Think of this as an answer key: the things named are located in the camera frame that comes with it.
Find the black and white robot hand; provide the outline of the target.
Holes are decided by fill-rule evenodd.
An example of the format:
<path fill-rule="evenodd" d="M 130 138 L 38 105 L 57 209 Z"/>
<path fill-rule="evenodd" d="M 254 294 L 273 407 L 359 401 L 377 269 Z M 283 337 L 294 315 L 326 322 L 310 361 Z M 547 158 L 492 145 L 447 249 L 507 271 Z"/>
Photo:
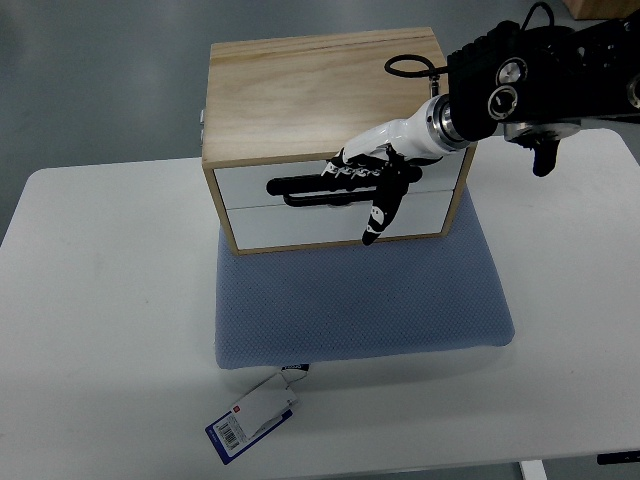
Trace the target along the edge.
<path fill-rule="evenodd" d="M 394 220 L 408 192 L 408 168 L 440 161 L 461 147 L 445 134 L 441 114 L 446 95 L 427 100 L 411 117 L 391 120 L 347 141 L 321 176 L 378 181 L 362 243 L 372 244 Z"/>

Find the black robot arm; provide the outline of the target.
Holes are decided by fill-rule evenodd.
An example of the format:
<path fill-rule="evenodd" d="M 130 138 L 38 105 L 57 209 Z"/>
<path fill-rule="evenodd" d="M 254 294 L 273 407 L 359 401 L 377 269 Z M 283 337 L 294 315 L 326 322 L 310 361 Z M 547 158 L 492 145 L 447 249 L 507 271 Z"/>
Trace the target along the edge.
<path fill-rule="evenodd" d="M 582 30 L 503 21 L 448 55 L 444 67 L 401 54 L 384 69 L 431 82 L 446 75 L 449 95 L 430 115 L 437 132 L 458 144 L 502 126 L 507 141 L 533 150 L 533 172 L 543 177 L 582 120 L 638 122 L 639 14 Z"/>

